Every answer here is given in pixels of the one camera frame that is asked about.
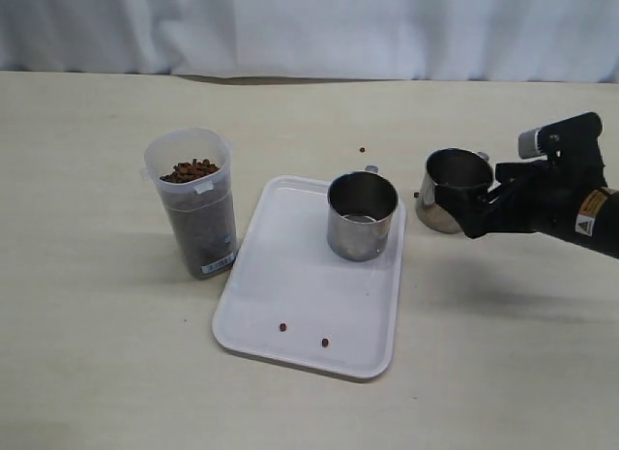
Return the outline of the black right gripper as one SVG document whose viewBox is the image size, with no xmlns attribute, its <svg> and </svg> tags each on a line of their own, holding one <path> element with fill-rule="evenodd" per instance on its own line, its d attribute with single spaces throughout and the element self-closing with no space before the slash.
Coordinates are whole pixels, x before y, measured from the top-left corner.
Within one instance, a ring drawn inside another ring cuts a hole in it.
<svg viewBox="0 0 619 450">
<path fill-rule="evenodd" d="M 435 187 L 435 202 L 467 237 L 609 234 L 609 186 L 598 142 L 601 117 L 589 111 L 539 128 L 546 135 L 546 155 L 498 163 L 494 175 L 502 185 Z"/>
</svg>

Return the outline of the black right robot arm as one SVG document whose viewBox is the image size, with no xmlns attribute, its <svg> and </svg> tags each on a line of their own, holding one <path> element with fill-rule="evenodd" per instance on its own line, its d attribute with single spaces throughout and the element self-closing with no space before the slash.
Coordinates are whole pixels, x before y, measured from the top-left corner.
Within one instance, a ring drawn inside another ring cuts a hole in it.
<svg viewBox="0 0 619 450">
<path fill-rule="evenodd" d="M 434 197 L 472 239 L 539 232 L 618 256 L 618 192 L 604 178 L 598 138 L 603 123 L 585 112 L 522 133 L 517 163 L 490 172 L 498 185 L 440 181 Z"/>
</svg>

